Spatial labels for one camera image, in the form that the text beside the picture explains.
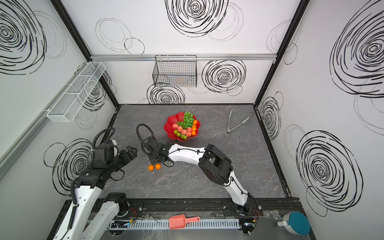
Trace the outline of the red flower-shaped bowl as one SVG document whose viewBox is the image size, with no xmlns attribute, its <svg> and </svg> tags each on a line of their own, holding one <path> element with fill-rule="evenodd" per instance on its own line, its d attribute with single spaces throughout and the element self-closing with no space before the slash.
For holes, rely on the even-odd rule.
<svg viewBox="0 0 384 240">
<path fill-rule="evenodd" d="M 164 130 L 171 140 L 186 142 L 199 134 L 200 121 L 191 112 L 180 112 L 168 117 Z"/>
</svg>

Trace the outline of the green grape bunch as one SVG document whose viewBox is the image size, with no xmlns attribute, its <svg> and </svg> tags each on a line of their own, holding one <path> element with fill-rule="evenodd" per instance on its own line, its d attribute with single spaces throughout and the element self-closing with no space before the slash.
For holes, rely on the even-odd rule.
<svg viewBox="0 0 384 240">
<path fill-rule="evenodd" d="M 187 129 L 187 128 L 191 128 L 194 125 L 194 121 L 195 121 L 194 115 L 190 112 L 185 112 L 183 114 L 182 120 L 178 121 L 177 124 L 183 127 L 183 129 Z"/>
</svg>

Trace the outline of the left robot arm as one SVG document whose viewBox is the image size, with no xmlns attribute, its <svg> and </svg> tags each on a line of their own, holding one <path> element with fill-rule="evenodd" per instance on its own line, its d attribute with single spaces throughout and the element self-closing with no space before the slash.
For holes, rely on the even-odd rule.
<svg viewBox="0 0 384 240">
<path fill-rule="evenodd" d="M 91 164 L 71 184 L 71 205 L 53 240 L 99 240 L 116 216 L 125 216 L 136 210 L 130 207 L 124 193 L 110 193 L 91 223 L 87 223 L 92 209 L 101 195 L 111 174 L 137 157 L 138 150 L 127 146 L 118 150 L 115 141 L 93 147 Z"/>
</svg>

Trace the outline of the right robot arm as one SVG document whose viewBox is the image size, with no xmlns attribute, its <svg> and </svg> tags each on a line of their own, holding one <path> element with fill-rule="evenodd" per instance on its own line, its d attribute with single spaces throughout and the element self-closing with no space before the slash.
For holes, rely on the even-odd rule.
<svg viewBox="0 0 384 240">
<path fill-rule="evenodd" d="M 260 202 L 241 185 L 231 159 L 216 146 L 209 144 L 204 148 L 192 148 L 179 144 L 163 144 L 154 137 L 141 141 L 141 146 L 149 159 L 159 164 L 182 162 L 198 166 L 211 182 L 228 192 L 240 214 L 261 214 Z"/>
</svg>

